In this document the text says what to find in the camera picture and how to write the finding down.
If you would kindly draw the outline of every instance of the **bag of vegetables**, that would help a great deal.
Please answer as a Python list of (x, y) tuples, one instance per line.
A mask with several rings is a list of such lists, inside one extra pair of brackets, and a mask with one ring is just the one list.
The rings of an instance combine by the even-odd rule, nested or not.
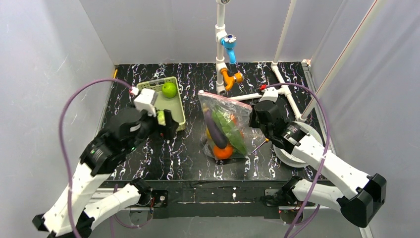
[(255, 147), (253, 141), (264, 140), (260, 130), (248, 126), (251, 106), (203, 90), (199, 100), (206, 124), (207, 156), (217, 160), (244, 158)]

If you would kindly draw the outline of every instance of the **apple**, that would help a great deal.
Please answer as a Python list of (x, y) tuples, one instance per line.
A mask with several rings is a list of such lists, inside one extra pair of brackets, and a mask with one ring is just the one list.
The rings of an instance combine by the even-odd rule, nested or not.
[(168, 83), (165, 83), (162, 86), (162, 93), (167, 98), (175, 97), (176, 96), (176, 91), (177, 91), (177, 88), (176, 88), (176, 85), (174, 83), (168, 82)]

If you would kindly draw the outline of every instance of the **purple eggplant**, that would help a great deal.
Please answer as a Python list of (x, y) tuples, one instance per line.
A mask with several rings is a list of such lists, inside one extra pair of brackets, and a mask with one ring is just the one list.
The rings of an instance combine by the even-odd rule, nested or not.
[(210, 109), (204, 112), (204, 121), (206, 122), (207, 129), (209, 129), (210, 136), (213, 139), (215, 145), (220, 149), (226, 148), (229, 140), (214, 122), (213, 118), (211, 117)]

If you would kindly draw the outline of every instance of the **blue faucet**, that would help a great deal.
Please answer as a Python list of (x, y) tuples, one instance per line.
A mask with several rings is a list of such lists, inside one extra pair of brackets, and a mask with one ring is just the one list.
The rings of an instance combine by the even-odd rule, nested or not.
[(227, 35), (220, 40), (220, 44), (226, 49), (229, 62), (231, 64), (236, 63), (235, 53), (233, 52), (233, 48), (236, 45), (236, 37), (234, 35)]

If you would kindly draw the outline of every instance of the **green basket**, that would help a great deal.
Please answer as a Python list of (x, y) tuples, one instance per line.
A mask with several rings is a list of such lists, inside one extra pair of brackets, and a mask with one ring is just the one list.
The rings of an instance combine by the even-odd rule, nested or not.
[[(173, 98), (167, 98), (162, 93), (162, 86), (164, 83), (174, 83), (177, 89), (177, 95)], [(171, 110), (172, 118), (179, 123), (176, 131), (185, 130), (187, 124), (185, 123), (184, 107), (182, 106), (181, 95), (179, 94), (178, 80), (176, 77), (168, 77), (155, 79), (137, 84), (137, 88), (141, 91), (144, 88), (152, 89), (157, 92), (157, 99), (155, 107), (158, 110)]]

